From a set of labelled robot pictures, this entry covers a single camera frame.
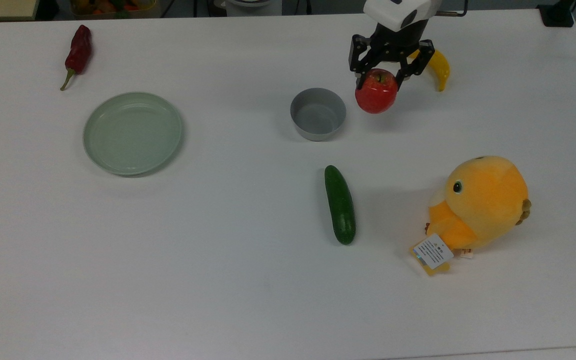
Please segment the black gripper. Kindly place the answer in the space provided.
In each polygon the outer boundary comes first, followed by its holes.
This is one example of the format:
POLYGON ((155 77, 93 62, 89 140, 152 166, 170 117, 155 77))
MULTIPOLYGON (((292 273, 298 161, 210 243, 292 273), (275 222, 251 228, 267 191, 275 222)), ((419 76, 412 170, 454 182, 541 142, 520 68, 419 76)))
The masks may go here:
POLYGON ((397 90, 403 82, 425 71, 435 54, 432 41, 421 41, 426 22, 415 22, 395 31, 381 25, 366 38, 353 35, 350 39, 349 70, 355 76, 355 88, 362 88, 368 72, 378 62, 398 62, 400 68, 395 75, 397 90))

